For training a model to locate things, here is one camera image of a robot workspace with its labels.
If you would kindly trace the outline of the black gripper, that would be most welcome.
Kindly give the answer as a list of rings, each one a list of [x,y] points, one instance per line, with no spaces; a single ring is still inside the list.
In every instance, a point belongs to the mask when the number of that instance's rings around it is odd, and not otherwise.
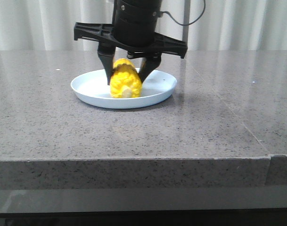
[[[74,40],[98,42],[98,57],[108,85],[113,75],[115,48],[128,51],[132,58],[143,57],[139,69],[142,83],[160,65],[161,56],[157,55],[185,57],[188,49],[185,42],[155,32],[161,4],[160,0],[116,0],[112,23],[75,24]]]

